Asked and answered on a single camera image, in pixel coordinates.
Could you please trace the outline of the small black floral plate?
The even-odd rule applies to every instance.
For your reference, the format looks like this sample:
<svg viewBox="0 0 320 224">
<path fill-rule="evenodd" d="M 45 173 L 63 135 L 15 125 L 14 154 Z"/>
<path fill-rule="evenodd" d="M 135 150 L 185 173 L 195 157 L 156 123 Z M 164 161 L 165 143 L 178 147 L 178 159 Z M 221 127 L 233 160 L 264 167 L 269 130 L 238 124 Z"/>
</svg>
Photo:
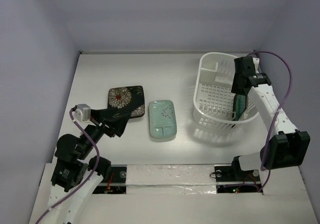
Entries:
<svg viewBox="0 0 320 224">
<path fill-rule="evenodd" d="M 127 86 L 109 89 L 108 107 L 123 109 L 138 107 L 145 103 L 144 89 L 142 86 Z"/>
</svg>

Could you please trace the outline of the black teal square plate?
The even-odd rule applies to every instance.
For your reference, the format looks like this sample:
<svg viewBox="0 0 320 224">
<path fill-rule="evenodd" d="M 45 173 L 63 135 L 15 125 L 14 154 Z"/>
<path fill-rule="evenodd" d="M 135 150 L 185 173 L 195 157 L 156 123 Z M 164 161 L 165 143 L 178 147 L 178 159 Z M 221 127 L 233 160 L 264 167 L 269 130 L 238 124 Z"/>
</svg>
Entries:
<svg viewBox="0 0 320 224">
<path fill-rule="evenodd" d="M 248 97 L 245 95 L 235 94 L 233 99 L 233 120 L 240 120 L 248 107 Z"/>
</svg>

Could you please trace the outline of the pale green plate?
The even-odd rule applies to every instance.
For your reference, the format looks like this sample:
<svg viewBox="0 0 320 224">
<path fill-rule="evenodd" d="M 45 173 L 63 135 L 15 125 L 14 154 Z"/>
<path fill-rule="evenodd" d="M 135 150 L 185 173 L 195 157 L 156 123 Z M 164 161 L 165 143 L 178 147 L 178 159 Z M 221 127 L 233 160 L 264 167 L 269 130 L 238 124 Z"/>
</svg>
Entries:
<svg viewBox="0 0 320 224">
<path fill-rule="evenodd" d="M 155 100 L 149 104 L 149 131 L 152 138 L 169 139 L 176 136 L 177 119 L 171 100 Z"/>
</svg>

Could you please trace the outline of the large black floral plate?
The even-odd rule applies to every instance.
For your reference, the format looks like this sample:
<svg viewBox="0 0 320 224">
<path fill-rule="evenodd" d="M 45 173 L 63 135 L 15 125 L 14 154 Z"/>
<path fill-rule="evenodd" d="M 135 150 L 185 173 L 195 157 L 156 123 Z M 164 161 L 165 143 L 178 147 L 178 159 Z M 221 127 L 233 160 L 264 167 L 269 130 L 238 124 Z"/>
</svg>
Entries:
<svg viewBox="0 0 320 224">
<path fill-rule="evenodd" d="M 145 114 L 144 101 L 131 101 L 123 110 L 125 113 L 130 114 L 130 119 L 143 117 Z"/>
</svg>

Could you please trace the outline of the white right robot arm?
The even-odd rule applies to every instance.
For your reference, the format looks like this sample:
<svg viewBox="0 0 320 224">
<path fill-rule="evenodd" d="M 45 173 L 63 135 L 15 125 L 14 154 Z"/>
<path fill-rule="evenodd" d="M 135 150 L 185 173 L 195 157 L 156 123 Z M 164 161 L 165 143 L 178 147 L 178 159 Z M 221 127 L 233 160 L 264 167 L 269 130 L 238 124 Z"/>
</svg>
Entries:
<svg viewBox="0 0 320 224">
<path fill-rule="evenodd" d="M 230 167 L 236 180 L 248 175 L 248 170 L 273 170 L 300 166 L 310 143 L 310 135 L 300 131 L 287 117 L 283 102 L 274 94 L 271 80 L 255 68 L 257 58 L 240 57 L 234 60 L 235 74 L 231 91 L 247 96 L 253 102 L 268 131 L 264 147 L 251 156 L 239 156 L 239 163 Z"/>
</svg>

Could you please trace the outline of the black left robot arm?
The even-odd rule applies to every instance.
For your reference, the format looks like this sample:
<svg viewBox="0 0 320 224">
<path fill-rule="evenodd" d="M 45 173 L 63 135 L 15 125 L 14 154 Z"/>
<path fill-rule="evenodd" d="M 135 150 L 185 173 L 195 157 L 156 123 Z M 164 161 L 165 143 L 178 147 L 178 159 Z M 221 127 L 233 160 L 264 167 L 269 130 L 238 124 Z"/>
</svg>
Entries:
<svg viewBox="0 0 320 224">
<path fill-rule="evenodd" d="M 99 184 L 106 182 L 107 191 L 113 192 L 109 185 L 119 173 L 100 155 L 97 143 L 104 135 L 121 137 L 131 115 L 78 104 L 69 116 L 81 135 L 64 134 L 58 139 L 47 209 L 37 223 L 77 223 Z"/>
</svg>

